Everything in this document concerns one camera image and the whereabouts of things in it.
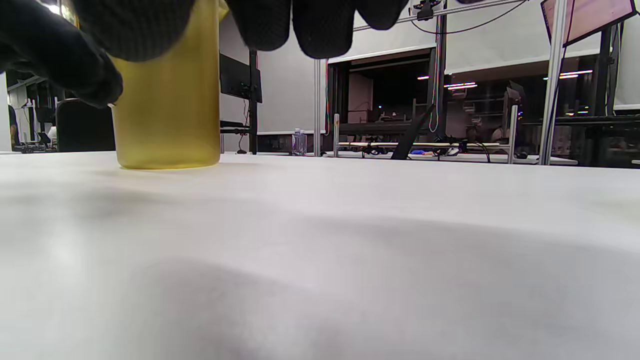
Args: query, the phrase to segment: black chair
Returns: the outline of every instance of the black chair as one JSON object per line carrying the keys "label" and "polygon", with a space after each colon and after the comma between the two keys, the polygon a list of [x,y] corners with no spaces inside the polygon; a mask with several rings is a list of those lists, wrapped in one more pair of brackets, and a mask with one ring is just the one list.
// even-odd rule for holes
{"label": "black chair", "polygon": [[58,151],[114,151],[111,109],[98,109],[79,99],[67,99],[56,110]]}

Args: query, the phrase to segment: table surface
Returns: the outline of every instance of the table surface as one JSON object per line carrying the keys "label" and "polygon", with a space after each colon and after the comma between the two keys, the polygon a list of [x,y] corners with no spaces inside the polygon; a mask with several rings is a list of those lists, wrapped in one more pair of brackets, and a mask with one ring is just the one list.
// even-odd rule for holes
{"label": "table surface", "polygon": [[640,354],[640,172],[0,156],[0,358]]}
{"label": "table surface", "polygon": [[[369,155],[365,154],[365,159],[390,159],[393,153]],[[333,156],[333,151],[327,153],[327,156]],[[340,151],[339,156],[343,158],[360,158],[362,159],[362,152],[355,151]],[[438,161],[438,157],[434,156],[432,152],[426,155],[412,155],[409,157],[412,160],[425,160],[425,161]],[[494,163],[507,163],[507,154],[489,154],[491,161]],[[485,154],[458,154],[456,156],[441,156],[440,161],[455,161],[455,162],[469,162],[469,163],[486,163]],[[513,159],[516,164],[535,164],[538,162],[538,155],[529,155],[526,159]],[[551,157],[551,165],[578,165],[578,161],[571,159],[562,159]]]}

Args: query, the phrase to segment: white wall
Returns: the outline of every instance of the white wall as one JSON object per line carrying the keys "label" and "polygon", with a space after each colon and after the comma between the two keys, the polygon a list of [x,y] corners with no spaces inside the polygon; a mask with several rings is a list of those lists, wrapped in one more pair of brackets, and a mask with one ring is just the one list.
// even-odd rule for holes
{"label": "white wall", "polygon": [[[249,62],[233,16],[220,24],[220,52],[243,63]],[[286,133],[295,128],[314,128],[314,60],[302,53],[293,29],[287,43],[271,52],[258,52],[258,69],[262,81],[262,104],[258,104],[258,132]],[[321,88],[325,93],[326,62],[321,66]],[[220,114],[225,120],[244,121],[244,102],[220,95]],[[237,135],[225,135],[225,150],[237,150]]]}
{"label": "white wall", "polygon": [[[549,59],[550,44],[541,0],[530,0],[490,24],[447,35],[447,73],[532,63]],[[517,4],[455,13],[447,17],[447,30],[466,29],[507,12]],[[464,6],[449,0],[449,8]],[[567,57],[597,54],[600,35],[593,35],[567,48]]]}
{"label": "white wall", "polygon": [[615,110],[640,109],[640,16],[625,21],[618,67]]}
{"label": "white wall", "polygon": [[0,151],[11,151],[9,106],[6,92],[6,74],[0,74]]}
{"label": "white wall", "polygon": [[[409,15],[408,12],[400,14],[401,17],[406,17],[407,15]],[[361,26],[366,24],[356,12],[353,25]],[[435,24],[435,20],[429,20],[420,22],[419,26],[428,31],[435,31]],[[436,46],[435,35],[416,29],[410,22],[403,22],[386,31],[367,29],[354,32],[351,49],[345,55],[330,59],[329,62],[349,61],[371,56],[427,49],[434,46]]]}

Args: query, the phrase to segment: gloved hand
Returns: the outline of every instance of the gloved hand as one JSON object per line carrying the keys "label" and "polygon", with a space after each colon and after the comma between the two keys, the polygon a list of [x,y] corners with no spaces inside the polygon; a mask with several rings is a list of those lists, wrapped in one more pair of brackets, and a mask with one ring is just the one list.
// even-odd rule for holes
{"label": "gloved hand", "polygon": [[[356,10],[374,29],[391,28],[408,0],[227,0],[246,45],[278,49],[293,28],[302,51],[332,58],[351,47]],[[178,41],[195,0],[74,0],[82,28],[117,58],[156,58]]]}
{"label": "gloved hand", "polygon": [[[227,1],[248,47],[271,51],[284,45],[292,13],[298,43],[312,58],[332,58],[349,50],[356,10],[372,28],[389,29],[407,2]],[[194,3],[74,0],[83,31],[110,55],[128,61],[151,60],[167,52],[182,36]],[[30,70],[97,106],[114,102],[122,92],[122,79],[104,51],[35,0],[0,0],[0,71],[7,67]]]}
{"label": "gloved hand", "polygon": [[98,107],[122,93],[107,54],[35,0],[0,0],[0,72],[6,69],[47,78]]}

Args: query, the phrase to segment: beaker of yellow liquid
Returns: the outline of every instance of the beaker of yellow liquid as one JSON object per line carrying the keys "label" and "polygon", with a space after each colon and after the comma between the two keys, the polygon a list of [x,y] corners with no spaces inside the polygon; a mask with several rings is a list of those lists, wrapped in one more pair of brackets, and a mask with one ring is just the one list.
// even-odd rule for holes
{"label": "beaker of yellow liquid", "polygon": [[113,106],[118,162],[173,169],[220,160],[218,1],[197,0],[182,38],[164,55],[113,59],[124,92]]}

